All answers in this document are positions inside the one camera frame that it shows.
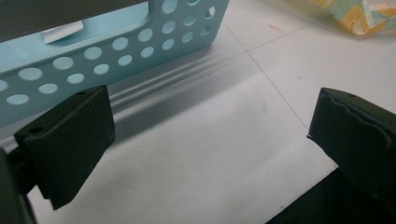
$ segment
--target yellow plastic bag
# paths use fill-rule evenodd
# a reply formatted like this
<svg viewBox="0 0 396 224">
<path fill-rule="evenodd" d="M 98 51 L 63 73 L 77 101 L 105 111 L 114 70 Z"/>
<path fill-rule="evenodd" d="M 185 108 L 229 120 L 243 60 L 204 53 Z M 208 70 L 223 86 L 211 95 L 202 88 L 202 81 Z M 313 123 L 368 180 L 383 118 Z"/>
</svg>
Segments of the yellow plastic bag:
<svg viewBox="0 0 396 224">
<path fill-rule="evenodd" d="M 396 30 L 396 0 L 314 0 L 350 32 L 368 35 Z"/>
</svg>

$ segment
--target circular hole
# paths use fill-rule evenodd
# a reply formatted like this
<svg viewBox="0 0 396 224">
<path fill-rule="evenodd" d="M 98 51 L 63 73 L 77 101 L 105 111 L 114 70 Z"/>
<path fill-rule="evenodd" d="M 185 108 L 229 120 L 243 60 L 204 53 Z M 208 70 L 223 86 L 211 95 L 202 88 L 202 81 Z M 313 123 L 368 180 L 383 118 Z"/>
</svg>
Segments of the circular hole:
<svg viewBox="0 0 396 224">
<path fill-rule="evenodd" d="M 213 16 L 215 16 L 215 14 L 216 14 L 216 8 L 210 7 L 205 14 L 205 18 L 211 19 Z"/>
<path fill-rule="evenodd" d="M 81 83 L 85 79 L 84 75 L 82 74 L 74 74 L 67 78 L 67 81 L 71 84 L 78 84 Z"/>
<path fill-rule="evenodd" d="M 73 59 L 62 57 L 53 61 L 53 66 L 59 70 L 66 70 L 73 66 Z"/>
<path fill-rule="evenodd" d="M 29 101 L 29 96 L 23 94 L 12 95 L 7 98 L 7 102 L 11 105 L 23 105 Z"/>
<path fill-rule="evenodd" d="M 163 42 L 163 49 L 164 50 L 169 50 L 171 49 L 175 44 L 175 40 L 173 39 L 168 39 L 165 42 Z"/>
<path fill-rule="evenodd" d="M 142 57 L 143 58 L 148 58 L 154 53 L 154 48 L 153 47 L 148 47 L 142 50 Z"/>
<path fill-rule="evenodd" d="M 123 50 L 128 46 L 128 39 L 125 37 L 120 37 L 113 42 L 114 50 Z"/>
<path fill-rule="evenodd" d="M 102 55 L 102 50 L 98 47 L 88 48 L 84 51 L 84 56 L 88 60 L 98 59 Z"/>
<path fill-rule="evenodd" d="M 19 72 L 19 75 L 24 80 L 33 81 L 41 78 L 43 72 L 38 68 L 25 68 Z"/>
<path fill-rule="evenodd" d="M 29 133 L 41 133 L 44 130 L 42 127 L 37 127 L 29 130 Z"/>
<path fill-rule="evenodd" d="M 190 16 L 188 16 L 186 18 L 186 20 L 184 20 L 184 24 L 186 26 L 191 26 L 195 23 L 196 20 L 197 20 L 197 14 L 194 13 L 194 14 L 191 14 Z"/>
<path fill-rule="evenodd" d="M 6 88 L 8 88 L 8 84 L 5 81 L 0 80 L 0 91 L 5 91 Z"/>
<path fill-rule="evenodd" d="M 192 37 L 194 36 L 194 34 L 192 32 L 188 32 L 186 34 L 183 35 L 183 37 L 181 38 L 181 41 L 183 43 L 188 43 L 192 40 Z"/>
<path fill-rule="evenodd" d="M 140 32 L 138 38 L 141 42 L 146 42 L 146 41 L 149 41 L 151 39 L 151 37 L 152 37 L 152 30 L 146 29 L 146 30 L 143 30 L 142 32 Z"/>
<path fill-rule="evenodd" d="M 187 0 L 187 2 L 189 3 L 189 5 L 193 6 L 193 5 L 197 4 L 199 2 L 199 0 Z"/>
<path fill-rule="evenodd" d="M 93 68 L 93 72 L 96 75 L 104 75 L 108 72 L 109 66 L 107 64 L 99 64 L 95 68 Z"/>
<path fill-rule="evenodd" d="M 163 26 L 163 33 L 164 34 L 170 34 L 172 33 L 176 28 L 176 23 L 174 21 L 168 21 L 164 26 Z"/>
<path fill-rule="evenodd" d="M 38 90 L 44 94 L 51 94 L 58 90 L 58 86 L 55 84 L 45 84 L 40 86 Z"/>
<path fill-rule="evenodd" d="M 126 65 L 130 64 L 131 62 L 132 62 L 131 55 L 125 55 L 119 59 L 119 65 L 121 65 L 121 66 L 126 66 Z"/>
<path fill-rule="evenodd" d="M 212 29 L 211 26 L 206 26 L 202 31 L 201 35 L 208 35 L 210 33 L 210 30 Z"/>
<path fill-rule="evenodd" d="M 163 12 L 171 13 L 177 8 L 177 0 L 165 0 L 163 2 Z"/>
</svg>

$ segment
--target plastic basket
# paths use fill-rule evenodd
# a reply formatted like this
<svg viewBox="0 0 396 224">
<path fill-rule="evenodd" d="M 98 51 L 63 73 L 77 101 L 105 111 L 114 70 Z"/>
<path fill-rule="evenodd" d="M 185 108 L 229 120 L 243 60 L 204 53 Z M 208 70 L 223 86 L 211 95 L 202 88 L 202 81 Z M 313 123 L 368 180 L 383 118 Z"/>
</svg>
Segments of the plastic basket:
<svg viewBox="0 0 396 224">
<path fill-rule="evenodd" d="M 41 34 L 0 43 L 0 127 L 212 43 L 229 0 L 148 0 L 83 21 L 45 45 Z"/>
</svg>

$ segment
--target black object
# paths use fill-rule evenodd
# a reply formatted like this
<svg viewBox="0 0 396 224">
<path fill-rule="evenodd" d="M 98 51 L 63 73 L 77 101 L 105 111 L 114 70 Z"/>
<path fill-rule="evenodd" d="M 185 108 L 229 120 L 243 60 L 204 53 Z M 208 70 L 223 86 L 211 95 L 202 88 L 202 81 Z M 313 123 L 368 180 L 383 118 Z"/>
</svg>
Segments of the black object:
<svg viewBox="0 0 396 224">
<path fill-rule="evenodd" d="M 0 42 L 146 1 L 0 0 Z"/>
<path fill-rule="evenodd" d="M 396 223 L 392 206 L 361 192 L 336 169 L 267 224 L 390 224 Z"/>
<path fill-rule="evenodd" d="M 396 223 L 396 115 L 323 88 L 308 138 L 339 168 L 268 224 Z"/>
<path fill-rule="evenodd" d="M 106 87 L 74 94 L 14 135 L 19 147 L 0 150 L 2 224 L 34 220 L 25 195 L 35 185 L 54 209 L 75 198 L 115 139 Z"/>
<path fill-rule="evenodd" d="M 308 137 L 372 198 L 396 200 L 396 115 L 360 97 L 320 91 Z"/>
</svg>

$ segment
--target white floor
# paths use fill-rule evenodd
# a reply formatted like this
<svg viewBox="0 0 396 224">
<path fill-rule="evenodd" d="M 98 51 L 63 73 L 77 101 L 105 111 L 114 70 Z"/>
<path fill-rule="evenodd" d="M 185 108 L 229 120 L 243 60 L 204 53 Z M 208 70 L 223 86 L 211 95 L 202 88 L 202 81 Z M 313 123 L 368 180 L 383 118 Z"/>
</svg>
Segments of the white floor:
<svg viewBox="0 0 396 224">
<path fill-rule="evenodd" d="M 39 223 L 265 223 L 335 168 L 305 138 L 321 87 L 396 113 L 395 37 L 231 0 L 213 45 L 110 87 L 116 143 L 64 208 L 29 194 Z"/>
</svg>

